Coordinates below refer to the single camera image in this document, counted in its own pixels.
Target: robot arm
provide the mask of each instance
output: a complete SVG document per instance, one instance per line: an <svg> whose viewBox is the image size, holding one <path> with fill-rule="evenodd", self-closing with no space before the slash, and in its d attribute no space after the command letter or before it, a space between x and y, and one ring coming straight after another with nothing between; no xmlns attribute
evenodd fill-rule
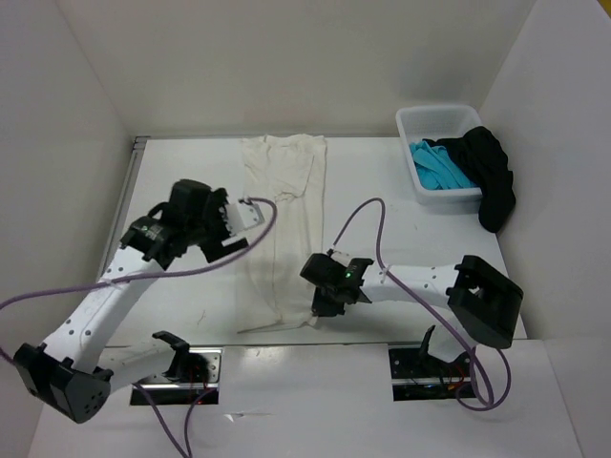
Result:
<svg viewBox="0 0 611 458"><path fill-rule="evenodd" d="M388 277L391 272L431 305L449 308L453 316L448 322L468 344L511 346L523 292L481 258L465 256L460 264L436 267L391 265L386 271L372 265L373 260L334 251L312 255L301 276L316 286L314 315L344 315L345 305L356 302L412 302ZM432 356L448 363L464 352L443 326L428 333L424 342Z"/></svg>
<svg viewBox="0 0 611 458"><path fill-rule="evenodd" d="M150 341L105 349L117 327L156 279L113 282L137 274L161 274L188 247L197 245L209 262L247 246L233 238L263 223L251 202L229 204L224 189L183 179L168 202L137 219L100 282L74 313L38 347L24 343L14 361L29 392L77 423L92 418L115 390L151 374L179 377L197 355L189 344L160 331Z"/></svg>

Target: blue cloth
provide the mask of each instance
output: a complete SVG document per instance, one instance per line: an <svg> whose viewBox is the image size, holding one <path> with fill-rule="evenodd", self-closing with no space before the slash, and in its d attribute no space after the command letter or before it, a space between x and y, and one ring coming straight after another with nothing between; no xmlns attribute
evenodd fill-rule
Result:
<svg viewBox="0 0 611 458"><path fill-rule="evenodd" d="M452 162L445 147L431 147L426 141L421 141L410 143L410 151L423 188L435 190L477 187Z"/></svg>

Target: black cloth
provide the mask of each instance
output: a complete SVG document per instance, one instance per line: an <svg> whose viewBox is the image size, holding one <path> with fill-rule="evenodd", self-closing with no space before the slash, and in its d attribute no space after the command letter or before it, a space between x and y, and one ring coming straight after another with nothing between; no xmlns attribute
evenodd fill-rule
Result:
<svg viewBox="0 0 611 458"><path fill-rule="evenodd" d="M498 232L516 206L516 195L512 189L514 173L507 169L507 155L493 133L480 126L462 138L425 141L431 146L445 146L450 159L479 185L479 222L486 230Z"/></svg>

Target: white cloth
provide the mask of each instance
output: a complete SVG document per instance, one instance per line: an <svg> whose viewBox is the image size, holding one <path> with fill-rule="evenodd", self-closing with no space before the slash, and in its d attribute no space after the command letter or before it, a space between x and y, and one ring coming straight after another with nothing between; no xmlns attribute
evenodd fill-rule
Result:
<svg viewBox="0 0 611 458"><path fill-rule="evenodd" d="M242 141L244 194L278 205L276 226L241 260L236 277L239 332L314 323L314 287L299 276L309 255L323 245L323 196L327 144L321 136L261 136ZM249 238L262 228L252 229Z"/></svg>

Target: white plastic bin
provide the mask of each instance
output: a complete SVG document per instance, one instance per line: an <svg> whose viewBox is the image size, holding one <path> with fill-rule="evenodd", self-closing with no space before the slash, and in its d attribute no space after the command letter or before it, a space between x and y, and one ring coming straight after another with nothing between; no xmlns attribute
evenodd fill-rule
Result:
<svg viewBox="0 0 611 458"><path fill-rule="evenodd" d="M410 152L410 143L421 141L423 138L437 140L438 138L460 137L473 127L481 126L479 114L473 107L469 105L427 105L402 108L397 112L396 119L418 202L427 205L481 199L479 188L440 190L423 188Z"/></svg>

